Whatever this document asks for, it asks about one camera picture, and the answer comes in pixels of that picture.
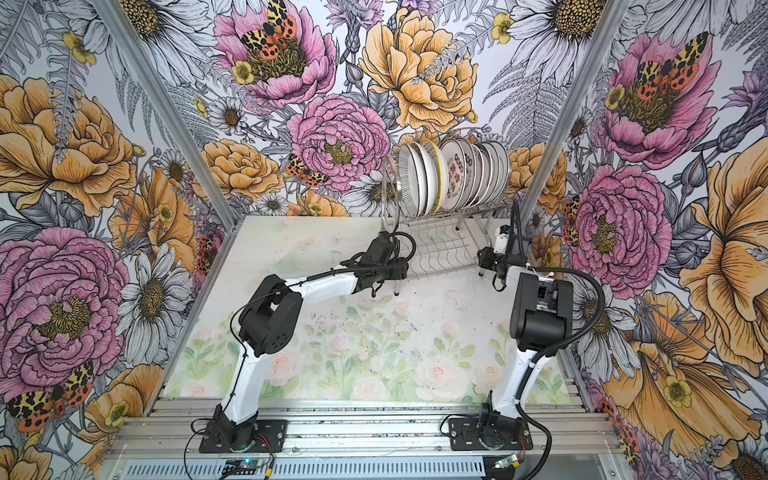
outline plate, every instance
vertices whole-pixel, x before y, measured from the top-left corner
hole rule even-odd
[[[488,202],[488,198],[491,197],[493,190],[496,188],[498,162],[495,158],[495,151],[492,157],[485,145],[477,144],[477,147],[480,150],[480,158],[482,159],[483,168],[488,172],[487,175],[483,175],[482,182],[480,183],[480,190],[478,190],[478,205],[483,205]]]
[[[509,153],[507,153],[507,149],[504,148],[504,145],[498,143],[497,141],[490,141],[490,145],[495,147],[496,151],[498,152],[499,156],[499,164],[501,165],[501,171],[506,171],[506,175],[501,175],[499,178],[504,178],[504,183],[502,184],[501,190],[498,192],[497,198],[501,197],[503,194],[507,191],[507,186],[509,185],[509,179],[512,176],[512,164],[509,161]]]
[[[463,138],[459,138],[456,140],[459,147],[462,149],[462,154],[464,155],[464,165],[465,165],[465,172],[464,172],[464,190],[462,191],[462,195],[458,199],[458,203],[456,204],[456,209],[460,210],[467,206],[469,201],[471,200],[470,196],[472,195],[472,185],[475,182],[475,154],[472,152],[472,144],[464,140]]]
[[[416,171],[416,161],[407,145],[400,147],[397,156],[397,170],[402,188],[402,207],[409,217],[419,215],[419,173]]]
[[[445,142],[439,150],[448,165],[448,194],[442,209],[450,212],[458,206],[458,201],[464,193],[464,180],[467,177],[464,152],[455,140]]]
[[[424,206],[424,210],[419,215],[429,215],[433,212],[435,203],[438,200],[438,193],[440,188],[440,180],[437,175],[437,167],[435,161],[429,155],[429,151],[421,144],[411,144],[414,149],[419,149],[419,154],[422,157],[424,164],[424,170],[426,172],[426,184],[427,184],[427,198]]]
[[[422,153],[419,148],[413,144],[405,145],[405,148],[410,150],[411,158],[413,158],[413,163],[416,169],[416,181],[419,186],[419,196],[417,199],[419,202],[416,205],[417,211],[413,216],[418,217],[423,215],[427,208],[427,170],[424,167],[424,159],[422,158]]]
[[[483,164],[482,155],[480,155],[480,149],[477,148],[477,145],[470,144],[469,146],[472,147],[472,156],[475,158],[475,180],[472,182],[472,192],[469,194],[467,206],[474,207],[480,201],[478,198],[478,195],[482,194],[480,185],[482,185],[483,176],[488,175],[488,168]]]
[[[435,162],[435,168],[437,168],[438,188],[437,197],[435,198],[435,209],[431,213],[427,211],[428,214],[436,214],[445,202],[445,199],[448,198],[448,163],[445,161],[442,153],[440,153],[437,145],[433,144],[431,140],[424,140],[419,145],[429,152],[429,156],[432,157],[432,160]]]

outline dish rack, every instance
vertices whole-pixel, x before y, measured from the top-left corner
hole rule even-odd
[[[466,270],[477,266],[477,252],[491,247],[493,239],[488,229],[494,214],[512,207],[513,200],[502,197],[485,205],[466,207],[448,213],[421,217],[407,217],[400,208],[400,184],[397,163],[387,155],[382,162],[382,204],[387,205],[387,192],[394,191],[395,213],[391,217],[382,208],[382,229],[410,233],[416,241],[416,253],[409,262],[408,278],[417,280],[427,276]],[[402,256],[410,253],[412,246],[402,242]],[[395,281],[395,295],[399,294],[399,281]]]

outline floral table mat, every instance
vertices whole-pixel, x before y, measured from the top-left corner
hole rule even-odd
[[[301,276],[367,248],[377,219],[250,217],[171,373],[164,396],[221,397],[238,345],[229,318],[269,273]],[[272,359],[262,399],[478,402],[500,380],[515,345],[511,296],[476,270],[386,284],[302,310],[289,345]],[[530,402],[569,403],[556,361]]]

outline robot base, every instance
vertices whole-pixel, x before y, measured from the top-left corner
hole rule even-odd
[[[533,440],[531,440],[528,424],[521,420],[516,420],[516,422],[517,425],[508,431],[486,428],[481,440],[477,417],[449,419],[451,450],[455,452],[491,449],[522,450],[520,445],[520,440],[522,440],[522,446],[530,451],[533,449]],[[496,446],[502,439],[504,444],[497,449]]]
[[[285,440],[285,432],[288,421],[286,420],[255,420],[254,427],[259,435],[263,435],[264,438],[270,443],[272,447],[272,453],[278,453],[283,451],[283,440]],[[223,439],[216,422],[210,421],[205,427],[205,433],[203,434],[203,441],[200,442],[200,453],[232,453],[233,450],[229,443]],[[254,442],[242,453],[264,453],[269,449],[258,437],[254,437]]]

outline pink peony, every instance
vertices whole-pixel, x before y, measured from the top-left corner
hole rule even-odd
[[[698,72],[681,90],[659,87],[650,100],[637,95],[641,83],[638,66],[644,61],[664,65],[685,47],[672,40],[659,43],[642,34],[619,61],[619,70],[608,79],[611,90],[602,118],[592,127],[592,137],[608,151],[629,162],[643,162],[651,170],[666,167],[686,151],[710,124],[716,108],[706,108],[712,97],[720,62],[710,65],[712,37],[699,58]]]
[[[259,54],[249,55],[240,38],[252,30],[263,30],[267,8],[255,13],[250,7],[245,16],[232,12],[231,17],[218,15],[214,19],[216,48],[221,67],[233,71],[234,85],[245,88],[246,107],[252,111],[284,108],[300,104],[325,93],[336,80],[336,44],[329,33],[323,37],[312,22],[306,7],[301,13],[286,0],[288,15],[296,21],[296,37],[280,47],[274,60],[263,60]]]
[[[0,393],[51,391],[91,362],[100,375],[124,339],[120,290],[128,270],[104,242],[71,228],[0,246]]]
[[[617,298],[640,295],[667,260],[672,227],[664,193],[638,165],[603,165],[579,198],[577,247],[571,261],[611,287]]]
[[[293,153],[310,170],[327,175],[326,187],[346,192],[361,175],[379,168],[389,152],[384,120],[337,94],[317,97],[287,124]]]

